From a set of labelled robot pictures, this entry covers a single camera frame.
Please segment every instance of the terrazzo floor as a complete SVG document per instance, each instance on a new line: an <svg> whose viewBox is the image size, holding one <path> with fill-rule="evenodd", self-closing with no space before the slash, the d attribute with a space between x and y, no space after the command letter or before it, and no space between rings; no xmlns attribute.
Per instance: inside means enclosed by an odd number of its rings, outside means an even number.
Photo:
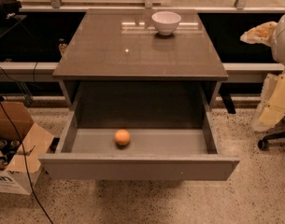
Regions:
<svg viewBox="0 0 285 224"><path fill-rule="evenodd" d="M285 139L257 148L265 133L251 127L258 99L234 99L228 114L221 99L212 111L223 154L240 163L227 181L52 180L42 172L35 192L53 223L285 223ZM64 100L34 101L33 119L60 135ZM285 130L285 119L269 133ZM49 223L33 195L0 193L0 223Z"/></svg>

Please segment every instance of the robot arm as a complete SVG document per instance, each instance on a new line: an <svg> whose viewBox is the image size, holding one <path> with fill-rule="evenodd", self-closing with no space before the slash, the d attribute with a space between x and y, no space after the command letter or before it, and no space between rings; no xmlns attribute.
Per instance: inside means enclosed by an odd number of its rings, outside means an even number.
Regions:
<svg viewBox="0 0 285 224"><path fill-rule="evenodd" d="M285 65L285 14L278 23L270 21L252 28L241 36L241 40L271 47L274 60ZM279 76L268 74L266 77L252 128L258 132L267 131L279 123L284 116L285 70Z"/></svg>

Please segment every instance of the black object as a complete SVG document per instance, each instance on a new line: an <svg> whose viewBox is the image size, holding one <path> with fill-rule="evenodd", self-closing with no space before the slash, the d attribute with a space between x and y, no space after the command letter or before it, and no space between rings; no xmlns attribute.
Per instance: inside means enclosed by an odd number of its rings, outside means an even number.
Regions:
<svg viewBox="0 0 285 224"><path fill-rule="evenodd" d="M0 25L10 22L12 16L21 8L21 2L17 0L0 0Z"/></svg>
<svg viewBox="0 0 285 224"><path fill-rule="evenodd" d="M269 142L268 140L271 139L279 139L279 138L285 138L285 132L281 132L281 133L273 133L273 134L269 134L266 135L262 140L260 140L258 142L258 148L261 151L266 151L269 148Z"/></svg>

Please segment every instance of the cardboard box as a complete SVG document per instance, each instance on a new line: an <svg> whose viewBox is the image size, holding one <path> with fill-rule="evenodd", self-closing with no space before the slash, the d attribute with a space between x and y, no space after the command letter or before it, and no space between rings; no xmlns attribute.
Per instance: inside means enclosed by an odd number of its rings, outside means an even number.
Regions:
<svg viewBox="0 0 285 224"><path fill-rule="evenodd" d="M16 126L16 130L2 107ZM0 105L0 139L19 140L19 136L28 155L24 156L22 146L20 146L7 168L0 171L0 192L30 195L32 189L25 159L34 186L42 170L38 156L48 151L54 136L34 123L23 103L2 102L2 106Z"/></svg>

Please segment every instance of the bottle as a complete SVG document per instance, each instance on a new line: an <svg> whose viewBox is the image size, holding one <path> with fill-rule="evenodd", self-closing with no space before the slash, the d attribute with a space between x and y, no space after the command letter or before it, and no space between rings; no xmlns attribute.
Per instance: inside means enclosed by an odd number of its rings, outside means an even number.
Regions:
<svg viewBox="0 0 285 224"><path fill-rule="evenodd" d="M65 50L67 48L67 43L63 38L59 39L59 51L61 53L61 56L64 56Z"/></svg>

